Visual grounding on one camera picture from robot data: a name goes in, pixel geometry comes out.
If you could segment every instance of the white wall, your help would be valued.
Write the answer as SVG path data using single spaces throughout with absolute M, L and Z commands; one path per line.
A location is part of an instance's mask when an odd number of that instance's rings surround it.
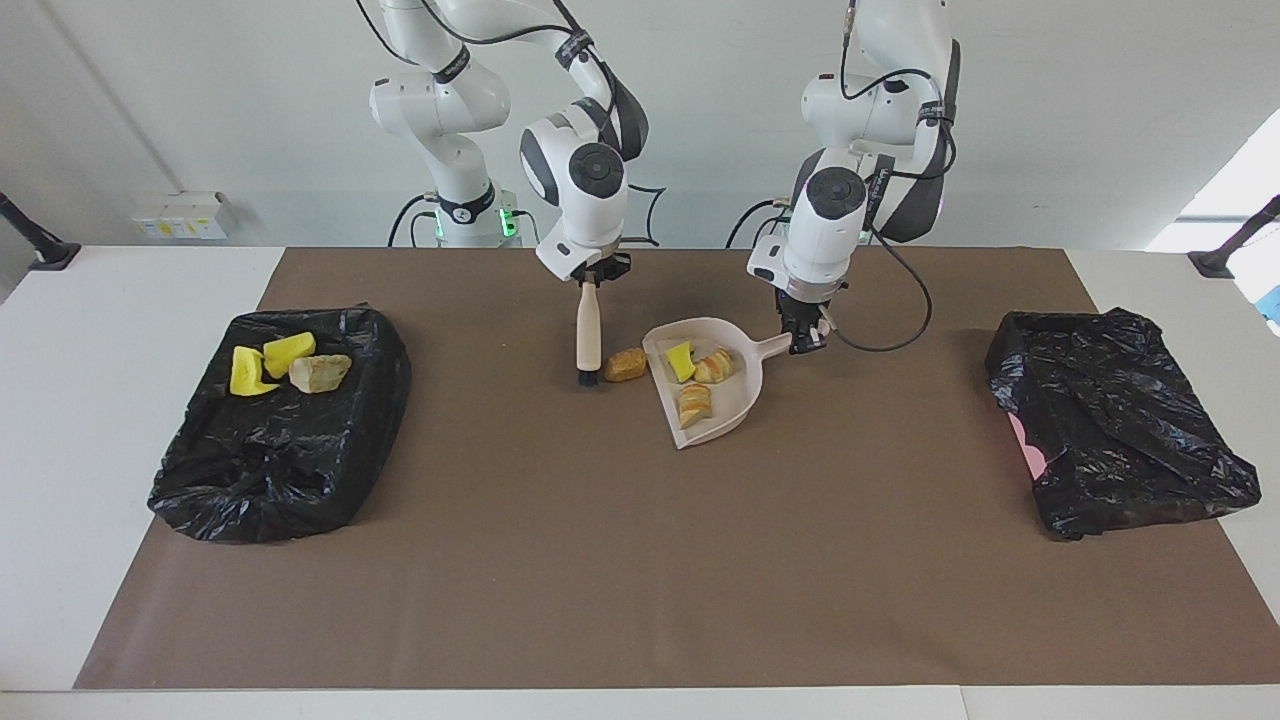
M 835 70 L 845 3 L 571 5 L 649 111 L 631 173 L 672 188 L 660 240 L 721 243 L 748 204 L 788 192 L 815 149 L 800 91 Z M 931 242 L 1142 247 L 1280 106 L 1270 0 L 951 6 L 961 155 Z M 549 228 L 516 145 L 576 90 L 532 46 L 475 55 L 515 104 L 477 141 Z M 237 242 L 378 243 L 430 187 L 367 114 L 370 83 L 398 69 L 346 0 L 6 0 L 0 91 L 32 122 L 0 124 L 0 146 L 22 155 L 22 174 L 5 159 L 0 182 L 27 186 L 6 192 L 88 242 L 137 241 L 124 223 L 134 199 L 180 184 L 228 193 L 246 220 Z M 28 179 L 23 160 L 50 182 Z

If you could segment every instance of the pink object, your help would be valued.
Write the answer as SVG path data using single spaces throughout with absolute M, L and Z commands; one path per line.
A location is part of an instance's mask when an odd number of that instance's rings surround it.
M 1048 468 L 1044 454 L 1027 445 L 1027 430 L 1023 429 L 1023 423 L 1012 413 L 1009 414 L 1009 424 L 1014 427 L 1018 445 L 1023 446 L 1023 455 L 1027 457 L 1027 468 L 1032 471 L 1032 479 L 1039 478 Z

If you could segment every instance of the bread piece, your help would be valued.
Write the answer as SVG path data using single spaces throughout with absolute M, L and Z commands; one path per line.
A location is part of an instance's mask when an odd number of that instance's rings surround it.
M 712 416 L 712 388 L 700 384 L 691 384 L 680 391 L 676 401 L 680 413 L 680 429 L 692 425 L 703 418 Z
M 289 365 L 289 382 L 307 395 L 333 392 L 351 370 L 351 357 L 346 355 L 316 355 L 298 357 Z
M 645 357 L 644 350 L 632 347 L 609 357 L 609 361 L 604 364 L 604 379 L 611 383 L 625 383 L 643 378 L 648 368 L 649 359 Z
M 733 374 L 733 359 L 723 347 L 694 364 L 694 380 L 699 383 L 722 383 Z

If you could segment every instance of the green light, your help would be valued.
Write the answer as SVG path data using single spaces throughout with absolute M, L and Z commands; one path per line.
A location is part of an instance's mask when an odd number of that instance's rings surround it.
M 516 224 L 515 218 L 511 215 L 511 210 L 499 209 L 498 214 L 502 217 L 502 234 L 507 237 L 516 237 L 520 232 L 520 225 Z

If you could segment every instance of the black stand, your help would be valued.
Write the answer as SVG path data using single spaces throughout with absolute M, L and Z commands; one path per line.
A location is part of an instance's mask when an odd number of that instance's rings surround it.
M 1192 265 L 1196 265 L 1199 274 L 1206 278 L 1235 279 L 1231 270 L 1226 269 L 1226 261 L 1233 252 L 1244 247 L 1249 238 L 1258 234 L 1258 231 L 1275 220 L 1277 215 L 1280 215 L 1280 195 L 1272 197 L 1271 202 L 1267 202 L 1267 206 L 1257 215 L 1245 220 L 1244 225 L 1222 243 L 1222 247 L 1208 252 L 1188 252 L 1187 256 L 1192 259 Z
M 3 192 L 0 192 L 0 215 L 4 215 L 4 219 L 9 220 L 9 224 L 36 249 L 36 260 L 29 265 L 32 270 L 61 270 L 70 265 L 72 259 L 79 252 L 78 243 L 63 242 L 58 236 L 36 224 Z

